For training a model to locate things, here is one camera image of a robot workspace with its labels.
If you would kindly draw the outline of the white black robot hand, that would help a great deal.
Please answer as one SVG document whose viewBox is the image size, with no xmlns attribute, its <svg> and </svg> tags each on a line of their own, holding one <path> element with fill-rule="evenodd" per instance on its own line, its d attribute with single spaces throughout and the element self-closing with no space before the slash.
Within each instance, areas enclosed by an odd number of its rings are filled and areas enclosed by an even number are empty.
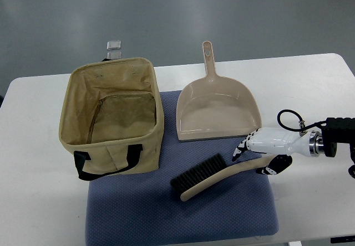
<svg viewBox="0 0 355 246">
<path fill-rule="evenodd" d="M 293 153 L 306 157 L 317 157 L 323 150 L 322 136 L 318 131 L 298 132 L 281 128 L 262 127 L 251 132 L 235 148 L 232 160 L 236 161 L 242 153 L 251 151 L 263 156 L 274 155 L 270 163 L 257 168 L 258 174 L 276 175 L 292 164 Z"/>
</svg>

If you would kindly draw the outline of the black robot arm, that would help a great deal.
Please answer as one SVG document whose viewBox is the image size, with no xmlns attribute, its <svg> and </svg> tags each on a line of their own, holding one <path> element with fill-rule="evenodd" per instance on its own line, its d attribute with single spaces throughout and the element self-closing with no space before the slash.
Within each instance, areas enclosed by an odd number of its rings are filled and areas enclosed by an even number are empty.
<svg viewBox="0 0 355 246">
<path fill-rule="evenodd" d="M 348 144 L 350 158 L 354 162 L 354 118 L 328 117 L 316 122 L 315 126 L 321 129 L 321 136 L 318 136 L 315 143 L 317 153 L 335 157 L 337 144 Z"/>
</svg>

